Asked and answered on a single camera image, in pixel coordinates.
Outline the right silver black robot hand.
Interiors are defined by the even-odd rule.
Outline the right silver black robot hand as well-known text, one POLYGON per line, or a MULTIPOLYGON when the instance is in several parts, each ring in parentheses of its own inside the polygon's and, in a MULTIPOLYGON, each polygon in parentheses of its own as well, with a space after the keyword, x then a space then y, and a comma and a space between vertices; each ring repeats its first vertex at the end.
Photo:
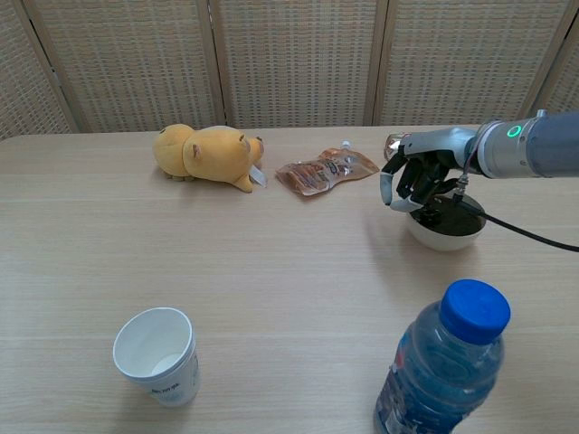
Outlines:
POLYGON ((458 180, 447 175, 464 168, 475 136, 474 130, 464 127, 388 136, 386 164, 380 173, 383 203, 394 211, 410 213, 433 195, 452 190, 458 180))

